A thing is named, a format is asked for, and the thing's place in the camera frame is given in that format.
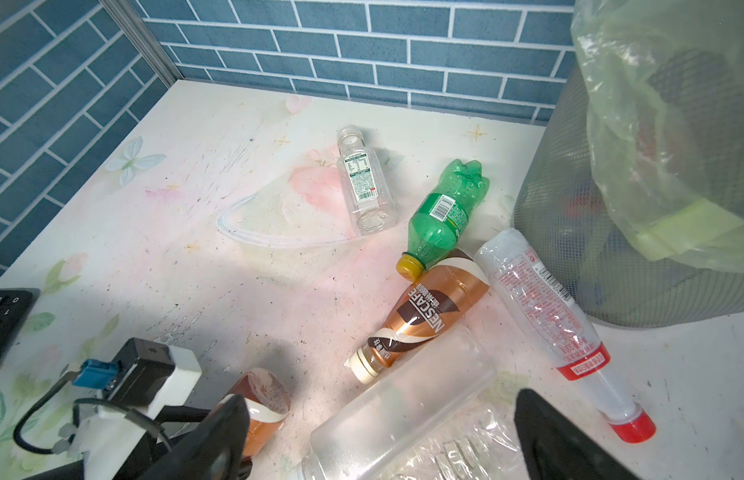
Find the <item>white table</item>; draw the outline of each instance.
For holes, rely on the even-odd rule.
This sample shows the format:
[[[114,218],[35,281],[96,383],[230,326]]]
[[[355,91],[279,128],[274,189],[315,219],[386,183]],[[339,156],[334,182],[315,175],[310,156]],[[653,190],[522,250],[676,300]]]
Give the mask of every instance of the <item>white table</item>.
[[[245,246],[217,231],[223,209],[295,168],[320,178],[328,168],[322,165],[337,154],[335,132],[347,123],[367,130],[368,144],[387,149],[380,153],[399,200],[399,225],[304,251]],[[134,170],[123,187],[123,171],[100,168],[0,279],[0,287],[47,290],[0,366],[0,478],[23,478],[64,461],[25,454],[2,433],[63,365],[90,356],[109,360],[132,336],[197,354],[204,376],[193,406],[213,406],[252,367],[275,372],[293,394],[292,412],[255,458],[252,478],[279,478],[306,453],[309,432],[362,390],[342,363],[406,288],[394,269],[405,249],[406,221],[443,167],[454,158],[478,159],[492,180],[461,240],[474,250],[508,226],[542,132],[177,82],[114,152],[142,137],[138,158],[166,158]],[[336,205],[324,187],[316,188],[300,195],[331,214]],[[60,260],[66,263],[59,276],[48,278]],[[640,446],[617,439],[529,347],[496,296],[474,307],[467,323],[497,359],[496,390],[536,389],[643,478],[744,478],[744,447],[732,422],[744,406],[744,314],[644,332],[598,327],[658,426],[657,436]],[[66,388],[28,437],[51,445],[70,400],[86,394]]]

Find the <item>white bottle cap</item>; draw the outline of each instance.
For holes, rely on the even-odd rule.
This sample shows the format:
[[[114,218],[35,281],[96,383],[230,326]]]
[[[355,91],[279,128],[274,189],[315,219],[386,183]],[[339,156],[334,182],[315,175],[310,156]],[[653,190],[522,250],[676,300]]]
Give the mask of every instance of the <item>white bottle cap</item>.
[[[287,480],[305,480],[305,475],[303,475],[302,463],[298,463],[289,472],[287,472]]]
[[[350,370],[356,378],[364,385],[370,383],[375,379],[375,377],[377,377],[377,372],[375,372],[369,362],[367,362],[367,358],[364,356],[361,349],[355,351],[350,358],[345,361],[343,366],[350,367]]]

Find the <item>plastic bottle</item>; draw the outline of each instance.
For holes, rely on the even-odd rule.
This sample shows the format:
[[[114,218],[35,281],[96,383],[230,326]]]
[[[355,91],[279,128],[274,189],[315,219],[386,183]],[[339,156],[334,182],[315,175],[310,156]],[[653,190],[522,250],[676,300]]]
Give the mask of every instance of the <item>plastic bottle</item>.
[[[271,372],[252,369],[244,373],[228,390],[225,398],[239,394],[249,408],[249,432],[243,447],[242,462],[260,452],[289,414],[292,397]]]
[[[383,327],[346,360],[362,383],[374,380],[404,353],[433,340],[489,291],[489,280],[462,250],[454,249],[406,289]]]
[[[356,125],[337,132],[340,183],[353,228],[360,235],[375,234],[396,224],[396,206],[388,190],[377,154],[364,146]]]
[[[496,376],[462,325],[431,342],[310,434],[288,480],[371,480]]]
[[[409,244],[396,264],[399,274],[414,282],[452,250],[468,226],[473,208],[484,200],[488,189],[489,178],[481,176],[479,161],[463,165],[454,160],[447,165],[439,184],[409,220]]]
[[[521,329],[624,442],[644,442],[655,435],[655,423],[633,401],[588,317],[521,232],[503,230],[479,249],[475,261]]]

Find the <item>yellow bottle cap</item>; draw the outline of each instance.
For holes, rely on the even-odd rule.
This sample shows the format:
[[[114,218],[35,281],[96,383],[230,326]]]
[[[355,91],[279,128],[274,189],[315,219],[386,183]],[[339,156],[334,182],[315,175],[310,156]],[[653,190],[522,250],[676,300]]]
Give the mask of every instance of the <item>yellow bottle cap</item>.
[[[399,262],[396,264],[396,272],[410,282],[415,282],[423,274],[425,265],[421,264],[414,256],[401,254]]]

